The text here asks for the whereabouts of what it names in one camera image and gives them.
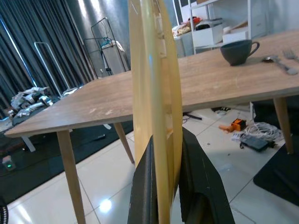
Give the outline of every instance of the curved wooden panel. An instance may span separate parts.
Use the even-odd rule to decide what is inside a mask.
[[[176,47],[162,0],[129,0],[135,161],[151,135],[159,223],[170,222],[182,153],[182,99]]]

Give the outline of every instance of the table leg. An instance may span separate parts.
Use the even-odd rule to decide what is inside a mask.
[[[69,130],[57,132],[57,137],[77,222],[78,224],[85,224],[83,202],[74,153],[71,146],[70,132]]]
[[[130,150],[130,147],[128,145],[128,141],[127,141],[125,132],[124,132],[124,130],[122,128],[121,123],[115,123],[114,124],[114,128],[115,128],[118,136],[120,137],[123,146],[125,147],[125,150],[126,150],[126,152],[128,154],[128,157],[129,157],[131,163],[135,163],[135,161],[133,159],[133,156],[132,156],[132,153],[131,153],[131,150]]]
[[[30,152],[34,152],[36,150],[36,148],[34,147],[34,145],[28,137],[22,136],[22,139],[25,142],[26,146],[29,148]]]
[[[274,98],[274,105],[278,117],[280,129],[285,137],[285,145],[288,154],[293,154],[293,142],[291,137],[290,121],[285,98]]]

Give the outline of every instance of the white tile floor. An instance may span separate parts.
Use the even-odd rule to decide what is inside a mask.
[[[210,109],[194,111],[202,121],[189,119],[183,126],[197,136],[204,151],[221,175],[237,224],[299,223],[299,207],[257,187],[254,175],[276,149],[257,153],[240,149],[232,134],[218,129],[237,116],[250,120],[248,112],[231,110],[219,118]],[[134,134],[127,135],[134,154]],[[134,166],[118,140],[77,164],[87,224],[125,224]],[[75,214],[62,173],[9,204],[10,224],[74,224]],[[181,224],[179,197],[175,198],[172,224]]]

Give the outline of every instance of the dark curtain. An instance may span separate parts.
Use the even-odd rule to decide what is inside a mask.
[[[46,42],[71,87],[95,79],[95,73],[64,0],[0,1],[0,111],[17,92],[49,86],[57,94],[34,47]],[[61,91],[67,89],[46,47],[40,47]]]

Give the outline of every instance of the orange device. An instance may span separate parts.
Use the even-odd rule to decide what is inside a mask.
[[[236,131],[242,131],[246,128],[246,120],[237,118],[232,122],[231,126],[234,127],[234,130]]]
[[[246,128],[246,120],[242,119],[236,119],[234,120],[230,126],[224,126],[224,125],[219,125],[219,128],[223,131],[226,132],[233,132],[234,130],[236,131],[242,131],[244,128]]]

